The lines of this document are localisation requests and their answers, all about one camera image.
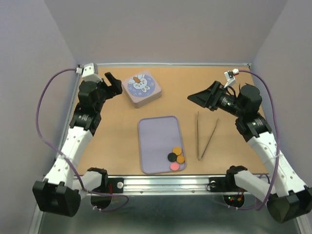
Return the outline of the metal tongs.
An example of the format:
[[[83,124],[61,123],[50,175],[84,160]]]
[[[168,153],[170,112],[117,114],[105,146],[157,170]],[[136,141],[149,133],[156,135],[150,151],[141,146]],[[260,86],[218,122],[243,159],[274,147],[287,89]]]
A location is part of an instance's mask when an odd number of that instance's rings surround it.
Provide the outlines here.
[[[219,119],[217,119],[214,123],[214,127],[211,129],[211,132],[208,136],[201,136],[200,135],[200,113],[197,111],[196,118],[195,118],[195,137],[196,137],[196,158],[198,161],[202,161],[206,151],[209,148],[211,140],[216,132],[216,129],[219,124]]]

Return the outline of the square cookie tin with cups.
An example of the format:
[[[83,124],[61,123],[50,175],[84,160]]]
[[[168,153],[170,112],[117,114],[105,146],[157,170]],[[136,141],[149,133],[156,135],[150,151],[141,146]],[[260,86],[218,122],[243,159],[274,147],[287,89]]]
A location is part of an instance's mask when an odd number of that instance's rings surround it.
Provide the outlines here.
[[[137,109],[147,105],[150,102],[157,100],[161,96],[162,96],[162,93],[156,93],[154,95],[149,95],[146,97],[133,96],[131,94],[127,95],[133,107]]]

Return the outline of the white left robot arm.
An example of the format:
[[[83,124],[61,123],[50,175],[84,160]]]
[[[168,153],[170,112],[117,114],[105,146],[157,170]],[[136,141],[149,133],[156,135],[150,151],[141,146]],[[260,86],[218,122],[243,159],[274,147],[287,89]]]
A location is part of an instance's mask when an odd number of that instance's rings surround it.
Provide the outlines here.
[[[96,73],[81,76],[78,102],[65,142],[61,149],[55,149],[57,158],[50,171],[42,181],[36,181],[32,188],[42,212],[73,217],[87,194],[103,196],[109,201],[115,196],[105,169],[92,167],[83,176],[76,170],[100,124],[105,101],[122,94],[121,81],[110,72],[104,75],[109,85]]]

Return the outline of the silver tin lid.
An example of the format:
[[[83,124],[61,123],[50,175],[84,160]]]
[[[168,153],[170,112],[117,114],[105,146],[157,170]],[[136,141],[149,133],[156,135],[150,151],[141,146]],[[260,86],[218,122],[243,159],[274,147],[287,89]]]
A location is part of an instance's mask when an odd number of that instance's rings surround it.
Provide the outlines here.
[[[162,93],[159,83],[149,71],[142,71],[130,76],[122,82],[122,88],[126,95],[146,97],[156,93]]]

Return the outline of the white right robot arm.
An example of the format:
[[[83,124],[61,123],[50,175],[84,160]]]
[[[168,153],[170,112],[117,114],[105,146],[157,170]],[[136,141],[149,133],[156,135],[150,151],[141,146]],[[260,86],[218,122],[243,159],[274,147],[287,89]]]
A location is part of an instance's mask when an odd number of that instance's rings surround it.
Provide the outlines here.
[[[296,174],[282,152],[270,125],[259,113],[260,91],[245,84],[237,96],[228,93],[219,81],[187,99],[211,111],[221,109],[236,117],[235,125],[244,140],[256,152],[271,181],[266,183],[244,166],[231,166],[224,177],[214,182],[212,192],[236,192],[243,189],[265,203],[271,217],[283,223],[312,210],[312,189]]]

